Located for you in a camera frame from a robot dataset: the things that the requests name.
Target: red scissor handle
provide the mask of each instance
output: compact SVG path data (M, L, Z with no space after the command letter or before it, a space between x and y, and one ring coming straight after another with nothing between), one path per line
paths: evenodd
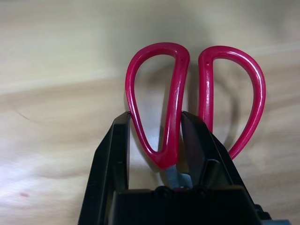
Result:
M166 112L163 146L160 152L154 151L146 138L135 99L135 76L138 68L147 59L155 55L171 55L175 58L175 67L171 80L169 101ZM199 111L198 116L209 130L213 128L213 61L215 59L232 60L240 64L249 74L253 85L254 99L248 122L230 149L229 155L235 158L253 135L262 116L266 99L266 84L263 72L257 62L246 53L227 46L213 46L205 49L198 58L199 63ZM125 80L125 92L131 117L146 154L161 169L166 169L178 162L180 118L183 92L188 73L189 53L175 43L157 43L140 50L131 60Z
M226 59L238 63L247 71L253 86L253 104L248 122L236 143L229 150L229 155L234 159L248 143L262 117L266 101L266 83L257 62L241 50L227 46L213 46L205 49L198 58L198 116L205 122L211 132L214 106L213 61L215 59Z
M135 76L139 67L156 55L170 55L175 58L175 67L171 80L169 101L166 111L162 150L154 151L144 132L135 99ZM186 48L175 43L157 43L149 45L135 54L126 73L125 92L138 138L146 154L161 169L178 162L178 144L183 92L188 73L189 53Z

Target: scissors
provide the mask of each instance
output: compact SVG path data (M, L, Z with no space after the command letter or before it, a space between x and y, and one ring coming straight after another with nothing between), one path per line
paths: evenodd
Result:
M139 67L156 55L170 55L175 58L161 151L153 150L146 138L134 89ZM266 84L260 66L245 52L228 46L212 46L202 51L198 58L198 117L204 121L210 132L213 130L213 61L216 59L227 59L241 65L247 71L253 86L254 98L249 119L240 137L229 150L231 159L234 159L246 146L261 119L266 100ZM138 139L147 156L162 170L174 166L179 160L181 110L189 61L190 56L185 47L176 43L157 43L139 50L130 61L126 73L125 93Z

